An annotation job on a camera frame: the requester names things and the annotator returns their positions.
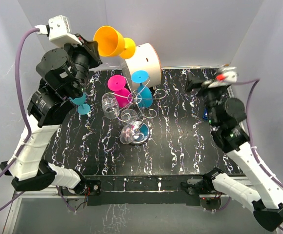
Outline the aluminium table frame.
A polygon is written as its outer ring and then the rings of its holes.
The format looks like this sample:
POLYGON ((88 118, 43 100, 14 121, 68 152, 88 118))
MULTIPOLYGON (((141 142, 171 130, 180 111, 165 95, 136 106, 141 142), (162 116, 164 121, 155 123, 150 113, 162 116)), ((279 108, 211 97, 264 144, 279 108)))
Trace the aluminium table frame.
POLYGON ((89 116, 70 111, 47 140, 37 177, 13 179, 15 190, 46 188, 54 178, 50 165, 55 164, 80 174, 76 194, 87 197, 92 206, 181 203, 198 195, 219 200, 220 193, 236 199, 221 185, 233 182, 241 165, 213 141, 202 118, 204 101, 197 90, 185 91, 187 78, 212 80, 217 69, 164 69, 160 87, 167 96, 154 103, 153 119, 140 114, 137 122, 140 133, 149 131, 150 136, 128 146, 120 143, 121 123, 107 119, 100 106, 108 79, 119 74, 120 70, 88 73, 84 86, 91 106, 89 116))

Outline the blue wine glass on rack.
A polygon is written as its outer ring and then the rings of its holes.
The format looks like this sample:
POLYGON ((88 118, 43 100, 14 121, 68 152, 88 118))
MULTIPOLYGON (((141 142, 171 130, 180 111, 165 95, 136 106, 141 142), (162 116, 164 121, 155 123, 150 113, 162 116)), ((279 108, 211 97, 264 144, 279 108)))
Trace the blue wine glass on rack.
POLYGON ((153 104, 152 93, 145 83, 148 81, 148 78, 149 74, 144 70, 135 71, 131 75, 131 80, 139 84, 137 97, 140 98, 138 103, 140 108, 149 108, 153 104))

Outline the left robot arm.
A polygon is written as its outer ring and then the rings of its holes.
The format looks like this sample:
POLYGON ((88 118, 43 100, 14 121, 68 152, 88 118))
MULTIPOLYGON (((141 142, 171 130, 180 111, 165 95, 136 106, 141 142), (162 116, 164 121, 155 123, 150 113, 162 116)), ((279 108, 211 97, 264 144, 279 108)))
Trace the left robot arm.
POLYGON ((102 63, 98 43, 80 34, 76 37, 78 45, 64 43, 51 49, 36 66, 41 80, 27 107, 25 129, 12 158, 0 164, 4 174, 13 177, 11 184, 18 192, 41 191, 54 185, 80 195, 87 187, 80 172, 42 158, 53 134, 75 108, 72 100, 83 97, 89 70, 102 63))

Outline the pink wine glass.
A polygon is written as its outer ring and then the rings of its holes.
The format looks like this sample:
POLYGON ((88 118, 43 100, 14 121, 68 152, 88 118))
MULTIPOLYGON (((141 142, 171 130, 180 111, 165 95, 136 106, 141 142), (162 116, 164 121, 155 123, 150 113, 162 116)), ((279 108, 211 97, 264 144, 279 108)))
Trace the pink wine glass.
POLYGON ((129 104, 128 95, 130 91, 125 87, 126 79, 121 75, 112 76, 107 83, 108 88, 116 94, 116 100, 120 108, 124 108, 129 104))

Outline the yellow wine glass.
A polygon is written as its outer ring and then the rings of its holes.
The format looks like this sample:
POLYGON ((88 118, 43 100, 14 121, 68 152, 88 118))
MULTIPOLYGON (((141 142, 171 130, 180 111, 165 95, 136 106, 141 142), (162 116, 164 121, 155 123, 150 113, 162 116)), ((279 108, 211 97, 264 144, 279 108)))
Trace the yellow wine glass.
POLYGON ((124 38, 109 25, 100 27, 93 40, 98 43, 98 52, 102 57, 120 56, 122 59, 129 59, 136 51, 136 44, 131 38, 124 38))

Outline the white round box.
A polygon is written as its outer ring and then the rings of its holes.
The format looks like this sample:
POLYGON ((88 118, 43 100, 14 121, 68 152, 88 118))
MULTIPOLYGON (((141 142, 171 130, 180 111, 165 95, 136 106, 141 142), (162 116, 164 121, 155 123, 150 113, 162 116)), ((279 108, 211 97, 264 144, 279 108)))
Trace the white round box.
POLYGON ((161 84, 162 69, 159 56, 150 43, 136 46, 134 55, 129 59, 121 59, 122 74, 127 78, 131 90, 137 89, 138 83, 131 80, 131 75, 139 70, 146 71, 149 79, 143 84, 147 87, 155 87, 161 84))

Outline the blue wine glass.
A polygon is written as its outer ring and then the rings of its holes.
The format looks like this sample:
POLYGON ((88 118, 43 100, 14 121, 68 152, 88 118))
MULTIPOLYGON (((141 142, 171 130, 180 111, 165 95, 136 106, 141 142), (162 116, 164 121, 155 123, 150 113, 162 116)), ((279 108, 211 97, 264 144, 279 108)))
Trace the blue wine glass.
POLYGON ((137 97, 140 98, 138 103, 140 108, 149 108, 153 104, 152 93, 145 83, 148 81, 148 78, 149 74, 144 70, 135 71, 131 75, 131 80, 139 84, 137 97))
POLYGON ((88 104, 86 104, 86 94, 85 92, 81 97, 70 98, 73 104, 77 105, 77 111, 80 115, 87 115, 91 108, 88 104))

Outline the clear fluted champagne glass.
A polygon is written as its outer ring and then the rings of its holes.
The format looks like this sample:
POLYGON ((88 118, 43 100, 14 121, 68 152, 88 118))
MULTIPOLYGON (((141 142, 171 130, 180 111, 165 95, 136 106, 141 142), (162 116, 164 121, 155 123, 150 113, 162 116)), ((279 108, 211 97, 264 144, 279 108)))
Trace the clear fluted champagne glass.
POLYGON ((121 112, 120 120, 124 124, 120 134, 120 142, 129 144, 133 138, 133 124, 137 120, 137 112, 133 109, 124 109, 121 112))

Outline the clear ribbed tumbler glass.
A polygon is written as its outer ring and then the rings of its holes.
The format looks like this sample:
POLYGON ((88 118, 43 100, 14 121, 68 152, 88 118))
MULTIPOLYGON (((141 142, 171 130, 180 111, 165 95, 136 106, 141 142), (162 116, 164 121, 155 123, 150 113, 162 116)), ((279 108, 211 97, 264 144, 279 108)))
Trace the clear ribbed tumbler glass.
POLYGON ((120 108, 113 93, 106 93, 101 99, 102 110, 108 119, 116 119, 119 116, 120 108))

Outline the chrome wine glass rack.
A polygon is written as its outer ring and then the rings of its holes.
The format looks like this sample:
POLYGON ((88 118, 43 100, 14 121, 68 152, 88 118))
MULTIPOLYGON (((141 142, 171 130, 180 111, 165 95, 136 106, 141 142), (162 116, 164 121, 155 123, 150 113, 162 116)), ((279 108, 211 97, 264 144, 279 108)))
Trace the chrome wine glass rack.
MULTIPOLYGON (((154 92, 151 91, 151 93, 153 103, 156 100, 166 98, 166 96, 168 95, 168 92, 165 89, 161 88, 156 89, 154 92)), ((120 108, 120 116, 118 117, 119 121, 121 121, 121 112, 124 109, 133 109, 137 112, 137 120, 133 124, 133 138, 132 141, 129 143, 131 145, 142 145, 149 140, 151 131, 146 121, 149 119, 154 119, 158 115, 158 112, 152 109, 151 106, 149 108, 140 108, 138 106, 140 98, 137 97, 137 95, 137 89, 130 90, 130 94, 127 98, 129 104, 124 108, 120 108)))

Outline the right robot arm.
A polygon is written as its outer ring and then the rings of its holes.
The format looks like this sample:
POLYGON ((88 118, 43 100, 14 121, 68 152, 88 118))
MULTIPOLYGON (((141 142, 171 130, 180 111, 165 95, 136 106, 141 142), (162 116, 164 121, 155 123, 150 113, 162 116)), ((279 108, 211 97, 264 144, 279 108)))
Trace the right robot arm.
POLYGON ((283 223, 283 185, 257 155, 250 136, 240 126, 247 118, 248 105, 235 97, 222 98, 223 92, 236 83, 234 72, 221 72, 215 80, 197 79, 187 74, 185 91, 198 89, 197 95, 204 99, 208 122, 216 127, 211 132, 214 142, 241 168, 252 188, 219 168, 204 174, 195 184, 181 182, 181 188, 186 193, 193 190, 198 194, 226 194, 251 211, 264 229, 273 232, 283 223))

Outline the small blue object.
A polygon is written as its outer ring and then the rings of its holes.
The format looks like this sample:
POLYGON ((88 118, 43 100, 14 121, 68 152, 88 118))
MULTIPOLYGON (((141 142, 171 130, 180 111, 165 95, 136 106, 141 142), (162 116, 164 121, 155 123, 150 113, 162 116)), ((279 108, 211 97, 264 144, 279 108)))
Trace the small blue object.
POLYGON ((203 113, 203 117, 202 117, 204 120, 208 120, 208 113, 207 113, 207 109, 204 110, 204 113, 203 113))

